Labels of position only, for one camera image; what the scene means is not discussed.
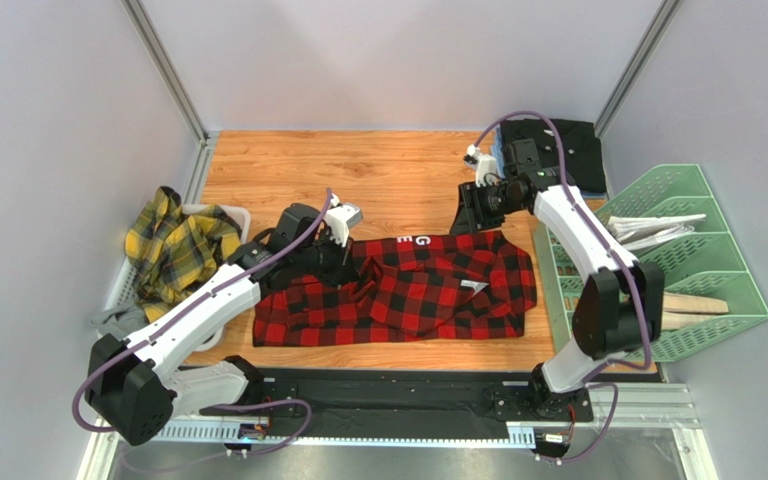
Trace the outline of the red black plaid shirt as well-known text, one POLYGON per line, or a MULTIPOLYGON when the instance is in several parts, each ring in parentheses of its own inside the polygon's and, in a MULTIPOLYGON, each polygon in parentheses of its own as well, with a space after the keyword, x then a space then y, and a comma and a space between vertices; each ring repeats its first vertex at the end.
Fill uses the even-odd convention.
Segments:
POLYGON ((308 275, 255 307, 256 347, 521 337, 537 304, 530 255, 499 231, 358 241, 357 279, 308 275))

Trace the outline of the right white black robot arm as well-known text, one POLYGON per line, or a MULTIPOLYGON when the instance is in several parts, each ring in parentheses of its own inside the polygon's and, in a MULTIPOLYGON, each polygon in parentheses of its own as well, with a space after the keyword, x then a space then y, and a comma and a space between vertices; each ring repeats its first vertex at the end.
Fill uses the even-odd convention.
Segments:
POLYGON ((509 145, 503 163, 471 144, 464 161, 475 178, 458 187, 451 234, 491 230, 507 215, 527 211, 560 242, 583 282, 570 339, 532 371, 531 415, 554 419, 569 412, 589 380, 611 364, 626 364, 636 350, 648 368, 662 330, 662 269, 622 246, 587 207, 565 164, 541 164, 534 141, 509 145))

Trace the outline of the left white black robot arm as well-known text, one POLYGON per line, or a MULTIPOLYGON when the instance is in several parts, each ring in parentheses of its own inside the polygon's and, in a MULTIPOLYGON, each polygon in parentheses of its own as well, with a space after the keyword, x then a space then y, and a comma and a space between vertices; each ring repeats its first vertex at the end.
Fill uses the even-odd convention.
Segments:
POLYGON ((86 402, 107 431, 132 446, 153 439, 172 419, 204 409, 258 407, 262 374, 238 355, 207 367, 183 362, 230 320, 305 275, 337 287, 356 276, 350 230, 363 219, 351 203, 319 208, 294 203, 277 225, 241 245, 194 294, 150 325, 118 339, 106 334, 89 358, 73 401, 86 402))

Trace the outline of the white paper stack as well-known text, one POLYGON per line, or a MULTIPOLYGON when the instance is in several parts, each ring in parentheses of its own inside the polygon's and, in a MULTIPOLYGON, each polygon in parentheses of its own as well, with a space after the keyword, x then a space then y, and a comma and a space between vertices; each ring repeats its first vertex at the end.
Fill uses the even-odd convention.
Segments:
POLYGON ((662 217, 611 216, 607 229, 630 252, 644 251, 691 234, 707 215, 692 214, 662 217))

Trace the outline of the yellow plaid shirt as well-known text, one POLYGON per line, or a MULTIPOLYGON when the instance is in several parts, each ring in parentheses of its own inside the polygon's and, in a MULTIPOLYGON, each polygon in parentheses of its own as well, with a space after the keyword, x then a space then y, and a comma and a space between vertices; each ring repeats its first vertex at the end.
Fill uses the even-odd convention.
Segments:
POLYGON ((241 246, 242 227, 218 205, 184 211, 180 195, 159 187, 126 233, 135 303, 148 322, 194 294, 241 246))

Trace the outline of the white plastic basket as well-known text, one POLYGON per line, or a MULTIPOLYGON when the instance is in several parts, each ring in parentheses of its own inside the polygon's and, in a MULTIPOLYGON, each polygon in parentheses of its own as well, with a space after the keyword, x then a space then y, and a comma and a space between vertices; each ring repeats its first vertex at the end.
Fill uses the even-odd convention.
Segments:
POLYGON ((98 336, 123 338, 194 293, 247 238, 243 207, 151 201, 125 238, 123 284, 114 307, 94 316, 98 336))

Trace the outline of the grey shirt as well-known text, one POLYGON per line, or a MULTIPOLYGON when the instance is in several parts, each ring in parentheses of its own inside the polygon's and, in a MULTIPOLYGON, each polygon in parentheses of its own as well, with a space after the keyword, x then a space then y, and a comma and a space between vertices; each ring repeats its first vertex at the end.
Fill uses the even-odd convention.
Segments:
POLYGON ((125 339, 148 324, 144 310, 134 301, 117 305, 89 318, 89 325, 100 336, 110 334, 117 340, 125 339))

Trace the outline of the wooden block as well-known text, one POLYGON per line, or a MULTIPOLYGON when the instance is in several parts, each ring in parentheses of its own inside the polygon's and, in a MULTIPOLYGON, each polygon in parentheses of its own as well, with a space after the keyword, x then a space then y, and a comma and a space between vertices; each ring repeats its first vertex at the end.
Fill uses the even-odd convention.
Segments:
POLYGON ((662 329, 679 330, 730 312, 721 299, 666 292, 663 295, 662 329))

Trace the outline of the green file organizer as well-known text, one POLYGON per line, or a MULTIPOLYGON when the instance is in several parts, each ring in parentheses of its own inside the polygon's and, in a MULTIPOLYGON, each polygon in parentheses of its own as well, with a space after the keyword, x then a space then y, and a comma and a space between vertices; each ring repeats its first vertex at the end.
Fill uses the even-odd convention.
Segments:
MULTIPOLYGON (((679 329, 663 327, 653 343, 655 362, 676 362, 768 319, 768 307, 697 164, 659 165, 596 212, 610 216, 664 217, 705 214, 694 231, 636 254, 665 273, 666 292, 726 301, 728 313, 679 329)), ((571 320, 583 281, 560 242, 545 226, 533 232, 555 350, 571 337, 571 320)))

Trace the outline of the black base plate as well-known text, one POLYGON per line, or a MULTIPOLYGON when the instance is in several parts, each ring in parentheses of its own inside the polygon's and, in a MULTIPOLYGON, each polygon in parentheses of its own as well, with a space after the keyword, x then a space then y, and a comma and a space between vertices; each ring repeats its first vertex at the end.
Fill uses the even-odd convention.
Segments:
POLYGON ((532 410, 526 371, 363 370, 263 368, 251 388, 254 404, 305 401, 263 411, 269 433, 284 436, 303 425, 303 437, 397 440, 491 440, 506 422, 546 422, 566 429, 596 418, 596 392, 579 393, 572 407, 532 410))

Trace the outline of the aluminium rail frame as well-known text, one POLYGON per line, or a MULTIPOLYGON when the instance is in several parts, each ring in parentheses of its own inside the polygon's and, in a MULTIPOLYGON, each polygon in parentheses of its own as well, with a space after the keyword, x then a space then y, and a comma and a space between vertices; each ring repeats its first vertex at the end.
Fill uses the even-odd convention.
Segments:
POLYGON ((714 479, 688 389, 597 385, 538 418, 520 376, 273 371, 278 407, 94 436, 82 479, 714 479))

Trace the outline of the right aluminium corner post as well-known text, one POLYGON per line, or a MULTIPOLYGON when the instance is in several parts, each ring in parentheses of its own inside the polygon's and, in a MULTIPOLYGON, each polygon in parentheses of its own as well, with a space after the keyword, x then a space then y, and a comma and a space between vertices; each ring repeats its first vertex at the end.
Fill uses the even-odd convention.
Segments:
POLYGON ((650 58, 684 4, 683 0, 662 0, 630 56, 621 76, 595 122, 595 135, 603 138, 632 91, 650 58))

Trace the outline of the aluminium corner post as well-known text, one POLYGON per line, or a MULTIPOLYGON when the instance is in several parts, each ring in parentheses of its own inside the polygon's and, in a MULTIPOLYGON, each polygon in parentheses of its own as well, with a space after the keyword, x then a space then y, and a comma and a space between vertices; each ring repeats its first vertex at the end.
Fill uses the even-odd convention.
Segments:
POLYGON ((198 114, 190 95, 186 91, 147 8, 139 0, 122 0, 121 3, 196 143, 199 146, 206 145, 209 140, 209 132, 198 114))
POLYGON ((683 0, 662 0, 630 56, 621 76, 595 122, 595 135, 603 138, 632 91, 650 58, 684 4, 683 0))

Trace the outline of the left aluminium corner post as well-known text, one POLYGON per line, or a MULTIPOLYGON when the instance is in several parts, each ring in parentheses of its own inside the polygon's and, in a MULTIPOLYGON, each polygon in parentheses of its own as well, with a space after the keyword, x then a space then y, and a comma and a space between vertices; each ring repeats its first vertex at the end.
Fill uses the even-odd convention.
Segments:
POLYGON ((199 146, 206 145, 209 140, 209 132, 198 114, 190 95, 186 91, 147 8, 139 0, 122 0, 121 3, 196 143, 199 146))

